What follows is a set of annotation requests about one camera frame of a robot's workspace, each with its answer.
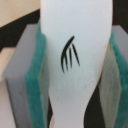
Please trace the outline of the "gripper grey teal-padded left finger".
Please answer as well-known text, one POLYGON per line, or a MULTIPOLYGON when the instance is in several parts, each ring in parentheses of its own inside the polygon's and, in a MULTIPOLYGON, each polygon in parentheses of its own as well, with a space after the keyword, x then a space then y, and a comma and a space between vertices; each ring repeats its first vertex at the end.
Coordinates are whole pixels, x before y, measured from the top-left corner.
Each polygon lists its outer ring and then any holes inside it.
POLYGON ((40 24, 28 25, 3 76, 17 128, 47 128, 48 66, 40 24))

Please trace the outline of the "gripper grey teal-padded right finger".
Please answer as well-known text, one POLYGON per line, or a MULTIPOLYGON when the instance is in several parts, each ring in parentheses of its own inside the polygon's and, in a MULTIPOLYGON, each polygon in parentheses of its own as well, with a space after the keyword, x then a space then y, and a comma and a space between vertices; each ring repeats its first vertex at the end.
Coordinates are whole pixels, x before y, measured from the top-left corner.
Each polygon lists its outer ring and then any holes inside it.
POLYGON ((115 25, 106 53, 100 102, 106 128, 128 128, 128 34, 115 25))

